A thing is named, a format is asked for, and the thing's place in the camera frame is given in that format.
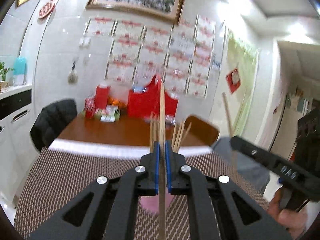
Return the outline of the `right hand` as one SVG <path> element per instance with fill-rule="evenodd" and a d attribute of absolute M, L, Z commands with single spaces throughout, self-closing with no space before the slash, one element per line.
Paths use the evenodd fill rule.
<path fill-rule="evenodd" d="M 279 202 L 282 197 L 282 188 L 279 188 L 269 203 L 267 213 L 280 225 L 288 229 L 292 239 L 298 239 L 304 232 L 308 220 L 306 209 L 299 212 L 280 209 Z"/>

